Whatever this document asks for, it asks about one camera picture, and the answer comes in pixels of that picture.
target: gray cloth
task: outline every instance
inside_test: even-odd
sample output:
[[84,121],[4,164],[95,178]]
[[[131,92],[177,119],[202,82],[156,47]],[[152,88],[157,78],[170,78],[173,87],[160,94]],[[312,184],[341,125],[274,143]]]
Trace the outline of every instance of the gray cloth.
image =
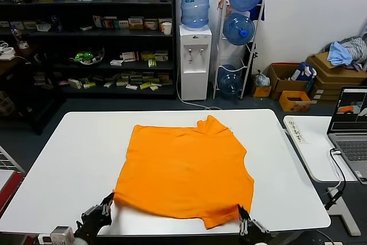
[[[367,45],[365,41],[361,37],[350,37],[339,41],[339,43],[348,50],[353,58],[352,64],[347,68],[367,71]],[[326,45],[321,52],[330,51],[330,45]]]
[[367,45],[361,37],[353,38],[350,41],[341,43],[352,55],[353,63],[365,63],[367,60]]

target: white desk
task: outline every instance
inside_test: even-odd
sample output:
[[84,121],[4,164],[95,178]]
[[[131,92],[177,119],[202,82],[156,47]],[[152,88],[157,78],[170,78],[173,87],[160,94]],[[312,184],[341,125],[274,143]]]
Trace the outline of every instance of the white desk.
[[[253,218],[270,231],[330,225],[319,196],[271,110],[71,112],[50,137],[2,216],[0,231],[50,233],[58,225],[75,230],[81,213],[114,189],[134,125],[193,127],[209,114],[228,126],[248,150],[245,164],[255,179]],[[206,230],[200,219],[157,217],[114,205],[112,220],[112,226],[104,227],[100,234],[239,232],[238,221]]]
[[[326,134],[330,120],[329,116],[285,116],[283,119],[307,170],[311,177],[318,182],[339,181],[339,177],[331,164],[329,153],[334,145]],[[295,134],[297,130],[300,132],[301,138],[297,138]],[[341,156],[336,155],[335,160],[343,170],[347,181],[357,181]]]

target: blue cloth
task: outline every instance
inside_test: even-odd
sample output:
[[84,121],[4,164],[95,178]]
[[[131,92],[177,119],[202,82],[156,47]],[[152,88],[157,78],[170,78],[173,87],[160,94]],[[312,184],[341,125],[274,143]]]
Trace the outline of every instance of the blue cloth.
[[353,58],[344,46],[334,41],[330,46],[330,52],[327,56],[327,60],[331,62],[333,66],[340,66],[351,64]]

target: white cup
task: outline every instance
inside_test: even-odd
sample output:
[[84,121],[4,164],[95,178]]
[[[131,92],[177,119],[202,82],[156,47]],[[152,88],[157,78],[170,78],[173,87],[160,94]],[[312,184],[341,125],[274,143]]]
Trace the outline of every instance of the white cup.
[[166,36],[169,36],[172,31],[172,23],[171,22],[164,22],[162,23],[163,26],[163,32]]

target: white metal rack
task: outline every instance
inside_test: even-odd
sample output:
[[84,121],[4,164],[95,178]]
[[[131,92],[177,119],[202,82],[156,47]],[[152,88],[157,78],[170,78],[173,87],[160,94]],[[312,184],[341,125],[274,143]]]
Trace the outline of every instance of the white metal rack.
[[223,65],[221,63],[221,58],[222,58],[221,52],[222,52],[222,49],[223,49],[222,44],[225,43],[225,41],[227,40],[227,38],[223,35],[223,24],[224,24],[224,20],[225,20],[225,14],[226,14],[227,7],[230,6],[230,5],[231,4],[229,3],[229,0],[224,0],[223,6],[218,8],[219,16],[218,16],[218,27],[217,27],[217,36],[216,36],[217,37],[217,41],[216,41],[217,56],[216,56],[216,61],[215,61],[216,74],[215,74],[215,79],[214,79],[214,84],[213,84],[213,90],[214,90],[213,99],[216,98],[216,92],[219,90],[219,88],[218,88],[218,70],[219,70],[219,68],[224,68],[228,72],[238,72],[238,71],[241,71],[242,69],[246,68],[246,73],[245,73],[245,77],[244,77],[244,81],[243,81],[243,85],[242,85],[242,90],[241,90],[241,96],[240,96],[240,99],[243,98],[243,94],[244,94],[244,91],[245,91],[245,85],[246,85],[248,74],[249,74],[249,69],[251,68],[251,64],[252,64],[252,56],[255,54],[256,34],[257,34],[257,30],[259,28],[259,24],[261,22],[261,16],[262,16],[263,11],[264,11],[265,0],[263,0],[261,2],[261,4],[259,4],[259,6],[261,6],[260,7],[260,13],[259,13],[259,17],[258,17],[256,23],[254,22],[255,32],[253,34],[253,39],[252,39],[253,43],[252,43],[251,49],[249,48],[248,44],[245,44],[243,46],[239,46],[239,47],[247,47],[247,49],[250,52],[247,65],[244,64],[244,61],[243,61],[243,58],[242,58],[244,51],[241,51],[241,55],[240,55],[239,59],[241,61],[242,67],[239,68],[239,69],[236,69],[236,70],[228,70],[225,67],[223,67]]

